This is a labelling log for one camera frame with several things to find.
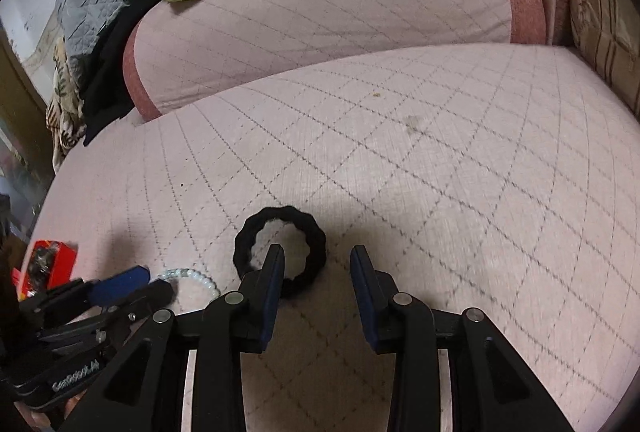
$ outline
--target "black ring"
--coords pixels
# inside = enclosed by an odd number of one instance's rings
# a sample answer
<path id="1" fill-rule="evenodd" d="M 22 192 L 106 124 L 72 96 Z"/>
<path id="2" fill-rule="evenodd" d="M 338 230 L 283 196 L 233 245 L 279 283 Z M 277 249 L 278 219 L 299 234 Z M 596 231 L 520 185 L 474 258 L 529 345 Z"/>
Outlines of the black ring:
<path id="1" fill-rule="evenodd" d="M 236 235 L 234 266 L 236 266 L 240 280 L 245 274 L 255 271 L 250 263 L 251 248 L 255 244 L 256 236 L 264 228 L 267 221 L 274 219 L 292 222 L 305 234 L 306 245 L 309 246 L 309 255 L 306 257 L 304 271 L 297 277 L 285 278 L 282 282 L 280 296 L 291 298 L 310 286 L 326 263 L 326 235 L 310 213 L 303 213 L 293 206 L 283 206 L 281 208 L 263 208 L 249 217 Z"/>

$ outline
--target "diamond quilted pattern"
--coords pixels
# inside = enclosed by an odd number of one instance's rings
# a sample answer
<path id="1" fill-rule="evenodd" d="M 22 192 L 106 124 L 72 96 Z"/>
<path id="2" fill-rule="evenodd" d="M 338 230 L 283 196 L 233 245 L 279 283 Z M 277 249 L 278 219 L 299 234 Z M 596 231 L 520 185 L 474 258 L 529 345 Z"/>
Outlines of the diamond quilted pattern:
<path id="1" fill-rule="evenodd" d="M 385 429 L 392 359 L 359 330 L 356 243 L 432 306 L 482 307 L 577 432 L 638 370 L 640 126 L 568 50 L 398 49 L 135 116 L 71 151 L 38 220 L 34 238 L 78 243 L 76 274 L 196 267 L 225 290 L 252 213 L 291 203 L 326 232 L 317 283 L 244 362 L 249 430 Z M 300 261 L 287 231 L 267 240 Z M 206 296 L 181 287 L 175 309 Z"/>

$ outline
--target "red packaging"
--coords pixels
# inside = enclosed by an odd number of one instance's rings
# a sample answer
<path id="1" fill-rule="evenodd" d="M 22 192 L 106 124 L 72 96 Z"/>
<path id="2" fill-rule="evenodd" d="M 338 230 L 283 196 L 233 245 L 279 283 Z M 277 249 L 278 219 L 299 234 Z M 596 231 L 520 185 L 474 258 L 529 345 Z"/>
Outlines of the red packaging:
<path id="1" fill-rule="evenodd" d="M 69 282 L 77 254 L 64 242 L 37 240 L 29 258 L 20 300 Z"/>

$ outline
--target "clamp handle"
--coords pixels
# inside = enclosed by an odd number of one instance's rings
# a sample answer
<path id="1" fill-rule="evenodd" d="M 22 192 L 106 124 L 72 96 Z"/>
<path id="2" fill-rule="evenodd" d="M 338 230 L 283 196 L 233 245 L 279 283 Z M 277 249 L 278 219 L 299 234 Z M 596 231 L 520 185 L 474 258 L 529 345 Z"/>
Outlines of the clamp handle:
<path id="1" fill-rule="evenodd" d="M 135 267 L 105 281 L 73 281 L 20 303 L 31 329 L 22 337 L 20 351 L 2 365 L 14 397 L 36 412 L 49 413 L 84 390 L 129 337 L 132 321 L 171 302 L 171 284 L 147 284 L 148 279 L 147 269 Z M 109 308 L 67 323 L 93 306 L 95 287 Z"/>
<path id="2" fill-rule="evenodd" d="M 454 432 L 573 432 L 556 402 L 489 317 L 431 309 L 398 292 L 367 250 L 351 251 L 351 279 L 367 341 L 396 353 L 388 432 L 440 431 L 438 349 L 447 349 Z"/>
<path id="3" fill-rule="evenodd" d="M 193 313 L 160 309 L 104 367 L 60 432 L 179 432 L 189 351 L 197 349 L 191 430 L 246 432 L 240 352 L 262 352 L 273 333 L 284 252 Z"/>

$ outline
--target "pink upholstery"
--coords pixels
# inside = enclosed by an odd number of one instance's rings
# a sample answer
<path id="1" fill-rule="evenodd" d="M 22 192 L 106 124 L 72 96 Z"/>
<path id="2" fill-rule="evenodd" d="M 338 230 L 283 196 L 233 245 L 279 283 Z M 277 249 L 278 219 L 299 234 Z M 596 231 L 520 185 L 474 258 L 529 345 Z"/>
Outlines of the pink upholstery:
<path id="1" fill-rule="evenodd" d="M 640 125 L 561 47 L 364 54 L 116 121 L 62 164 L 33 238 L 75 274 L 194 267 L 238 286 L 234 238 L 265 206 L 311 212 L 328 262 L 242 359 L 249 431 L 382 432 L 393 358 L 370 352 L 348 273 L 375 266 L 431 306 L 484 309 L 576 432 L 596 432 L 640 365 Z M 283 244 L 278 227 L 254 255 Z M 180 283 L 174 309 L 208 290 Z M 450 430 L 446 391 L 443 430 Z"/>
<path id="2" fill-rule="evenodd" d="M 542 0 L 196 0 L 161 2 L 132 38 L 127 61 L 134 65 L 125 77 L 148 120 L 253 79 L 352 54 L 544 43 L 545 23 Z"/>

